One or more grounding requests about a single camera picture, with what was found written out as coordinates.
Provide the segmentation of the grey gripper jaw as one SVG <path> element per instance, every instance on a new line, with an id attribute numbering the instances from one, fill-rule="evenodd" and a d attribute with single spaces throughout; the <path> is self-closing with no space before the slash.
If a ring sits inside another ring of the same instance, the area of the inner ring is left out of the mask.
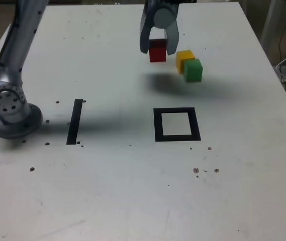
<path id="1" fill-rule="evenodd" d="M 177 14 L 179 5 L 164 5 L 154 14 L 154 26 L 164 29 L 166 37 L 166 51 L 168 55 L 176 52 L 179 42 Z"/>
<path id="2" fill-rule="evenodd" d="M 158 7 L 158 1 L 147 0 L 144 5 L 140 22 L 140 51 L 147 54 L 149 51 L 149 39 L 152 28 L 155 27 L 154 14 Z"/>

